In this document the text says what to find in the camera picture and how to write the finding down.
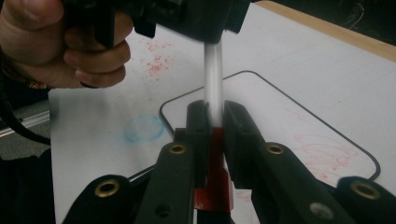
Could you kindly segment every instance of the brass insert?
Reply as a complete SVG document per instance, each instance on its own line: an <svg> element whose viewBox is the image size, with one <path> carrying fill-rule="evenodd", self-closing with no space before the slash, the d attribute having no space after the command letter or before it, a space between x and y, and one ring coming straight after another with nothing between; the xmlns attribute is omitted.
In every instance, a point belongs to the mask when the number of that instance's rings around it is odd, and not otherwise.
<svg viewBox="0 0 396 224"><path fill-rule="evenodd" d="M95 195L99 198L105 198L115 194L120 189L119 181L115 179L108 179L102 181L95 189Z"/></svg>
<svg viewBox="0 0 396 224"><path fill-rule="evenodd" d="M174 145L169 148L169 151L173 154L183 154L185 153L187 148L183 145Z"/></svg>
<svg viewBox="0 0 396 224"><path fill-rule="evenodd" d="M360 182L360 181L354 181L350 187L355 191L355 193L359 194L361 197L364 197L366 199L370 200L376 200L381 197L381 194L377 189L375 189L373 186Z"/></svg>
<svg viewBox="0 0 396 224"><path fill-rule="evenodd" d="M266 144L265 149L271 154L280 155L285 152L285 148L277 145Z"/></svg>

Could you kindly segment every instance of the red stain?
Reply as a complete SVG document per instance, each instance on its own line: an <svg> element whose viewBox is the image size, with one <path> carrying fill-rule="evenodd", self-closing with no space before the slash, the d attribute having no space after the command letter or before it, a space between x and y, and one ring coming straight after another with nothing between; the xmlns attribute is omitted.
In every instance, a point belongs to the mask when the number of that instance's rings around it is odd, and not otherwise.
<svg viewBox="0 0 396 224"><path fill-rule="evenodd" d="M149 76L146 76L146 78L153 77L156 81L159 81L160 75L163 74L163 71L169 69L174 60L174 57L166 52L169 47L172 47L172 44L150 40L145 45L151 56L141 58L139 62L147 67Z"/></svg>
<svg viewBox="0 0 396 224"><path fill-rule="evenodd" d="M328 137L296 134L294 139L302 145L293 151L305 156L304 165L312 175L330 185L335 185L334 180L342 176L338 170L347 168L351 160L358 156L350 147Z"/></svg>

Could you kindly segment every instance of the red ink marks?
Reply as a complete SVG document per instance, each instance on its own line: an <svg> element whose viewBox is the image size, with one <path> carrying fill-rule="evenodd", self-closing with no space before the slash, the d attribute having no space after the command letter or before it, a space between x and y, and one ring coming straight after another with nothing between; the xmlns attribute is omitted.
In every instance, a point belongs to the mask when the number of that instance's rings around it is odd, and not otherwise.
<svg viewBox="0 0 396 224"><path fill-rule="evenodd" d="M336 184L342 177L342 169L346 169L351 160L358 156L353 149L328 137L297 134L294 139L302 145L293 152L304 158L304 165L312 175L331 185Z"/></svg>
<svg viewBox="0 0 396 224"><path fill-rule="evenodd" d="M174 56L170 56L168 53L168 48L171 47L172 44L160 43L156 40L147 42L141 40L140 43L146 45L149 53L145 58L139 60L139 62L146 66L146 71L148 72L146 78L151 77L153 80L159 81L160 75L169 69L169 66L174 60Z"/></svg>

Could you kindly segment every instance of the black cable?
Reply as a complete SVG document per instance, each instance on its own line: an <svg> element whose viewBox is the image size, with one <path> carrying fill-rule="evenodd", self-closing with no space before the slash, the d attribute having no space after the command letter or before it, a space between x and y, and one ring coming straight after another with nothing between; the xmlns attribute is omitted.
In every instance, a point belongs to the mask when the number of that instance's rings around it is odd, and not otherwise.
<svg viewBox="0 0 396 224"><path fill-rule="evenodd" d="M6 90L5 90L5 85L4 85L4 74L3 74L3 69L0 69L0 118L3 120L3 122L12 130L14 130L15 133L20 134L21 136L31 139L35 142L42 143L45 145L50 146L50 139L47 137L44 137L40 134L34 133L30 131L29 129L25 128L20 121L15 117L13 111L12 111L12 106L9 103L7 96L6 96Z"/></svg>

